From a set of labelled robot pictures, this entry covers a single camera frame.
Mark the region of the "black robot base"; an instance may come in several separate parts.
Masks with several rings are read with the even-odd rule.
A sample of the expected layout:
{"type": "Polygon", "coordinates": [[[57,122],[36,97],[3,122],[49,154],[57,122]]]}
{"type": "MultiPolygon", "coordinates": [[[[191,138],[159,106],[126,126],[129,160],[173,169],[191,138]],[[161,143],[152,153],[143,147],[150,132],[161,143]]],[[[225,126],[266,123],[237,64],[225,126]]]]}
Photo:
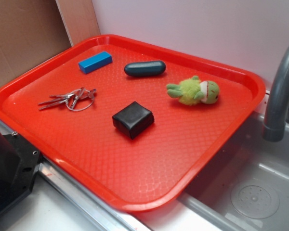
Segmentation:
{"type": "Polygon", "coordinates": [[[41,159],[20,134],[0,133],[0,216],[31,194],[41,159]]]}

